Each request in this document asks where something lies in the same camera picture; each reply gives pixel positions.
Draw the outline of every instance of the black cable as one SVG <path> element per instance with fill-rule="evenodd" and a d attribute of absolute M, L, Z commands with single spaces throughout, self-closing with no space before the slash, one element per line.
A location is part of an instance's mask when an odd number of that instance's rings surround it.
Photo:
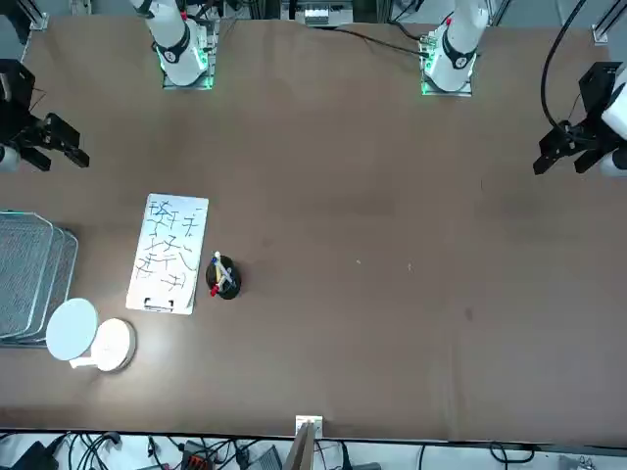
<path fill-rule="evenodd" d="M 416 470 L 422 470 L 422 457 L 424 457 L 424 450 L 426 449 L 426 445 L 422 445 L 420 449 L 420 455 L 418 456 L 418 468 Z"/>
<path fill-rule="evenodd" d="M 360 32 L 350 31 L 348 29 L 340 29 L 335 28 L 333 31 L 345 32 L 346 34 L 351 34 L 355 37 L 360 37 L 361 39 L 365 39 L 366 41 L 374 42 L 375 44 L 379 44 L 381 46 L 389 47 L 390 49 L 396 49 L 397 51 L 407 52 L 408 54 L 415 54 L 416 56 L 423 57 L 428 59 L 429 55 L 426 52 L 415 51 L 413 49 L 408 49 L 406 47 L 397 46 L 396 44 L 390 44 L 389 42 L 382 41 L 380 39 L 376 39 L 374 37 L 366 36 L 365 34 L 361 34 Z"/>
<path fill-rule="evenodd" d="M 91 437 L 87 434 L 87 439 L 89 440 L 89 442 L 91 444 L 93 444 L 93 442 L 91 441 Z M 106 439 L 103 439 L 100 444 L 98 446 L 96 446 L 94 448 L 93 454 L 91 456 L 91 463 L 89 464 L 90 466 L 92 466 L 92 463 L 94 461 L 94 455 L 96 456 L 96 459 L 98 460 L 98 465 L 100 465 L 100 470 L 109 470 L 109 468 L 107 467 L 107 465 L 105 465 L 105 462 L 102 461 L 102 459 L 100 458 L 100 455 L 98 455 L 98 450 L 100 449 L 100 447 L 106 442 Z"/>
<path fill-rule="evenodd" d="M 2 436 L 0 436 L 0 441 L 4 441 L 7 438 L 10 438 L 11 436 L 15 436 L 17 433 L 5 433 Z"/>
<path fill-rule="evenodd" d="M 157 444 L 155 444 L 155 440 L 152 436 L 148 436 L 148 457 L 153 457 L 155 462 L 157 462 L 157 466 L 162 470 L 166 470 L 166 467 L 162 465 L 161 460 L 159 460 L 159 456 L 157 455 Z"/>
<path fill-rule="evenodd" d="M 324 466 L 324 470 L 328 470 L 326 468 L 326 459 L 324 458 L 324 452 L 322 451 L 322 447 L 320 447 L 320 442 L 316 441 L 315 442 L 315 446 L 317 447 L 318 451 L 320 452 L 320 458 L 322 459 L 322 465 Z"/>
<path fill-rule="evenodd" d="M 200 442 L 203 443 L 203 447 L 205 448 L 205 461 L 209 465 L 209 450 L 207 449 L 207 443 L 205 442 L 205 438 L 200 438 Z"/>
<path fill-rule="evenodd" d="M 39 98 L 37 98 L 37 100 L 32 104 L 32 106 L 30 108 L 28 108 L 28 112 L 30 113 L 32 110 L 34 110 L 35 106 L 37 106 L 39 104 L 39 102 L 46 97 L 46 95 L 47 95 L 47 93 L 45 91 L 43 91 L 41 93 L 41 96 Z"/>
<path fill-rule="evenodd" d="M 408 5 L 403 9 L 403 11 L 401 13 L 399 13 L 393 20 L 392 22 L 397 22 L 399 20 L 399 18 L 404 15 L 406 13 L 406 11 L 411 8 L 412 5 L 415 5 L 415 10 L 413 11 L 414 13 L 417 12 L 420 7 L 422 6 L 422 4 L 424 3 L 424 0 L 411 0 Z"/>
<path fill-rule="evenodd" d="M 83 469 L 87 468 L 88 458 L 91 452 L 93 451 L 93 448 L 99 445 L 102 441 L 104 441 L 104 439 L 105 439 L 104 437 L 100 436 L 98 439 L 96 439 L 96 441 L 94 441 L 92 445 L 87 446 L 87 450 L 78 461 L 78 466 L 76 467 L 77 470 L 81 470 L 81 467 Z"/>
<path fill-rule="evenodd" d="M 74 443 L 78 439 L 78 434 L 74 435 L 74 439 L 70 443 L 70 449 L 68 450 L 68 469 L 72 470 L 72 452 L 74 450 Z"/>
<path fill-rule="evenodd" d="M 494 452 L 495 448 L 501 451 L 501 453 L 503 454 L 503 457 L 499 457 L 498 455 L 495 454 Z M 506 448 L 501 443 L 490 443 L 490 447 L 488 447 L 488 449 L 490 450 L 490 453 L 495 458 L 495 460 L 497 460 L 498 462 L 502 463 L 505 466 L 505 470 L 507 470 L 507 467 L 511 463 L 514 463 L 514 464 L 529 463 L 536 456 L 536 449 L 533 446 L 529 447 L 528 449 L 527 448 L 525 449 L 525 450 L 529 450 L 530 452 L 529 455 L 526 456 L 525 458 L 509 458 L 507 456 Z"/>
<path fill-rule="evenodd" d="M 447 19 L 449 19 L 453 15 L 453 13 L 454 12 L 450 12 L 448 15 L 446 15 L 444 19 L 442 20 L 442 22 L 440 23 L 440 25 L 444 24 L 447 21 Z"/>
<path fill-rule="evenodd" d="M 422 37 L 422 35 L 418 35 L 418 36 L 416 36 L 416 35 L 411 34 L 409 31 L 407 31 L 407 29 L 406 29 L 406 28 L 405 28 L 402 24 L 400 24 L 400 23 L 399 23 L 399 22 L 397 22 L 397 21 L 390 22 L 390 24 L 391 24 L 391 25 L 394 25 L 394 26 L 396 26 L 398 29 L 400 29 L 400 30 L 401 30 L 401 32 L 402 32 L 405 36 L 407 36 L 409 39 L 413 39 L 414 41 L 419 41 L 419 40 L 420 40 L 420 38 Z"/>
<path fill-rule="evenodd" d="M 216 451 L 212 453 L 212 455 L 213 454 L 216 455 L 216 458 L 214 458 L 214 464 L 215 465 L 221 465 L 222 463 L 224 463 L 226 461 L 226 459 L 228 459 L 228 455 L 231 453 L 231 444 L 232 443 L 234 443 L 234 441 L 231 441 L 231 440 L 228 441 L 228 445 L 226 446 L 226 454 L 224 455 L 223 458 L 219 458 L 219 453 L 217 453 L 221 449 L 221 447 L 218 447 L 216 449 Z"/>
<path fill-rule="evenodd" d="M 178 449 L 179 452 L 183 452 L 185 450 L 185 444 L 183 443 L 178 443 L 177 441 L 175 441 L 173 438 L 171 438 L 170 436 L 166 436 L 166 438 L 168 439 L 168 441 L 170 441 L 171 443 L 174 444 L 174 446 Z"/>
<path fill-rule="evenodd" d="M 399 13 L 392 21 L 395 22 L 397 21 L 402 15 L 405 14 L 405 12 L 411 8 L 411 5 L 413 5 L 415 3 L 415 0 L 410 0 L 410 2 L 406 5 L 406 7 L 403 9 L 403 11 L 401 13 Z"/>
<path fill-rule="evenodd" d="M 568 117 L 566 118 L 566 120 L 570 120 L 570 118 L 572 118 L 572 114 L 575 112 L 575 108 L 577 107 L 577 102 L 579 101 L 579 98 L 581 98 L 581 93 L 579 93 L 577 95 L 577 98 L 575 98 L 575 101 L 572 104 L 572 108 L 570 109 L 570 113 L 568 113 Z"/>
<path fill-rule="evenodd" d="M 353 464 L 351 463 L 351 457 L 349 456 L 349 450 L 346 448 L 344 441 L 340 441 L 342 446 L 342 470 L 353 470 Z"/>
<path fill-rule="evenodd" d="M 551 63 L 551 60 L 553 59 L 553 56 L 555 55 L 557 46 L 559 46 L 559 43 L 561 42 L 561 39 L 564 37 L 564 34 L 568 31 L 570 24 L 573 22 L 573 20 L 575 19 L 575 17 L 577 16 L 577 14 L 585 5 L 586 2 L 587 0 L 579 0 L 575 8 L 573 8 L 572 12 L 570 13 L 570 16 L 566 20 L 566 23 L 564 23 L 564 26 L 561 27 L 561 30 L 559 31 L 559 34 L 555 38 L 553 46 L 551 46 L 549 54 L 547 55 L 547 59 L 545 60 L 545 65 L 542 69 L 542 78 L 540 80 L 540 101 L 542 102 L 542 111 L 544 112 L 545 117 L 547 118 L 551 126 L 554 129 L 557 129 L 559 132 L 561 132 L 568 139 L 569 142 L 572 141 L 572 142 L 577 142 L 577 143 L 589 143 L 589 142 L 594 142 L 594 141 L 571 134 L 562 126 L 560 126 L 555 121 L 553 116 L 551 116 L 551 112 L 549 111 L 549 107 L 547 106 L 547 76 L 549 75 L 549 64 Z"/>
<path fill-rule="evenodd" d="M 244 451 L 244 450 L 246 450 L 248 447 L 250 447 L 250 446 L 252 446 L 252 445 L 254 445 L 254 444 L 258 443 L 260 440 L 261 440 L 261 439 L 255 439 L 255 440 L 254 440 L 254 441 L 252 441 L 251 443 L 248 443 L 248 444 L 246 444 L 245 446 L 242 446 L 242 447 L 240 448 L 240 451 L 242 451 L 242 452 L 243 452 L 243 451 Z M 222 463 L 222 465 L 221 465 L 221 466 L 219 466 L 216 470 L 222 470 L 224 467 L 226 467 L 226 465 L 228 465 L 228 464 L 231 462 L 231 460 L 233 460 L 233 459 L 235 458 L 235 455 L 233 455 L 232 457 L 227 458 L 226 460 L 224 460 L 224 463 Z"/>

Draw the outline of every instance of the white round object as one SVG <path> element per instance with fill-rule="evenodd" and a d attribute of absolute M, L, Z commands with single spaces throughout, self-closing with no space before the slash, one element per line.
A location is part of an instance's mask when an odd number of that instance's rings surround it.
<path fill-rule="evenodd" d="M 135 330 L 124 320 L 111 318 L 98 328 L 91 345 L 91 357 L 96 366 L 111 372 L 125 367 L 135 353 Z"/>
<path fill-rule="evenodd" d="M 46 345 L 59 360 L 71 360 L 85 353 L 96 337 L 98 311 L 86 299 L 70 299 L 52 313 L 46 327 Z"/>

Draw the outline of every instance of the wire basket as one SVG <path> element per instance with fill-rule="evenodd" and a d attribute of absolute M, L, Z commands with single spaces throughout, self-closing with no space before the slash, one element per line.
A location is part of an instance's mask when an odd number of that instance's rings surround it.
<path fill-rule="evenodd" d="M 0 211 L 0 346 L 45 347 L 70 291 L 78 242 L 34 212 Z"/>

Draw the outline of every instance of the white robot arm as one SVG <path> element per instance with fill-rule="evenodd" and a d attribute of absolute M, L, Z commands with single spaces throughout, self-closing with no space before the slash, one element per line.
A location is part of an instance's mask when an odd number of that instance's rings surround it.
<path fill-rule="evenodd" d="M 622 145 L 601 160 L 601 172 L 606 176 L 627 176 L 627 69 L 614 82 L 609 104 L 601 119 L 622 140 Z"/>
<path fill-rule="evenodd" d="M 426 75 L 442 91 L 461 90 L 472 75 L 477 46 L 490 19 L 485 0 L 457 0 L 435 31 L 435 52 Z"/>
<path fill-rule="evenodd" d="M 543 174 L 559 159 L 577 155 L 575 170 L 597 163 L 607 176 L 627 176 L 627 70 L 619 62 L 596 62 L 579 80 L 586 116 L 572 124 L 556 123 L 540 141 L 533 164 Z"/>
<path fill-rule="evenodd" d="M 130 0 L 157 44 L 164 72 L 178 86 L 194 83 L 207 70 L 201 28 L 191 19 L 183 20 L 175 0 Z"/>

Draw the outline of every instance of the table surface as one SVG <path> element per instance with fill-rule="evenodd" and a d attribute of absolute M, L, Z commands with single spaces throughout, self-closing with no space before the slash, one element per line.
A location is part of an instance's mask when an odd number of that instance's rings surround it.
<path fill-rule="evenodd" d="M 0 423 L 290 435 L 321 414 L 329 437 L 623 444 L 627 185 L 532 173 L 555 35 L 489 29 L 461 99 L 420 96 L 415 58 L 354 36 L 238 22 L 215 90 L 164 92 L 140 19 L 54 18 L 26 60 L 35 112 L 76 126 L 91 166 L 23 165 L 0 201 L 75 232 L 72 295 L 138 348 L 114 374 L 0 351 Z M 557 117 L 604 57 L 566 36 Z M 125 309 L 152 192 L 209 198 L 201 268 L 233 257 L 240 298 L 201 277 L 192 316 Z"/>

